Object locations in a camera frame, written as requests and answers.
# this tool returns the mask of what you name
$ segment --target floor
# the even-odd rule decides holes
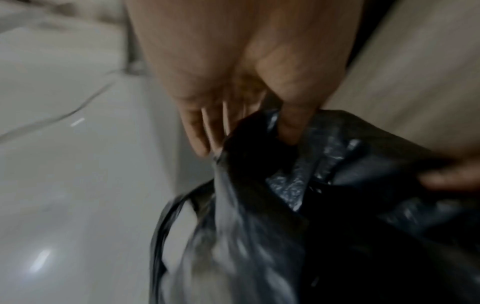
[[[1,303],[148,301],[150,238],[173,190],[142,78],[118,72],[122,35],[53,16],[0,34],[0,136],[113,83],[0,143]]]

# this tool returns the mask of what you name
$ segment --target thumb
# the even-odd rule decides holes
[[[420,182],[431,190],[471,191],[480,190],[480,158],[440,171],[420,175]]]
[[[288,145],[296,145],[305,127],[313,117],[319,105],[298,105],[284,103],[278,118],[278,137]]]

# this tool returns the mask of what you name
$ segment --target hand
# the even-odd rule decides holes
[[[479,192],[480,158],[473,158],[445,170],[421,175],[420,182],[431,190]]]
[[[219,149],[267,89],[295,144],[345,73],[361,0],[129,0],[140,44],[196,153]]]

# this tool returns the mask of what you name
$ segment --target garbage bag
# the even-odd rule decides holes
[[[416,178],[452,160],[343,111],[319,111],[291,147],[277,117],[243,120],[214,180],[165,207],[151,304],[480,303],[478,201]],[[197,227],[167,271],[163,246],[186,202]]]

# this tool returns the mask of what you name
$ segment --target black plastic bag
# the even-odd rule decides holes
[[[165,207],[150,304],[480,303],[477,202],[416,179],[449,160],[342,111],[320,111],[288,147],[277,115],[243,120],[214,182]],[[185,202],[198,225],[167,273],[163,245]]]

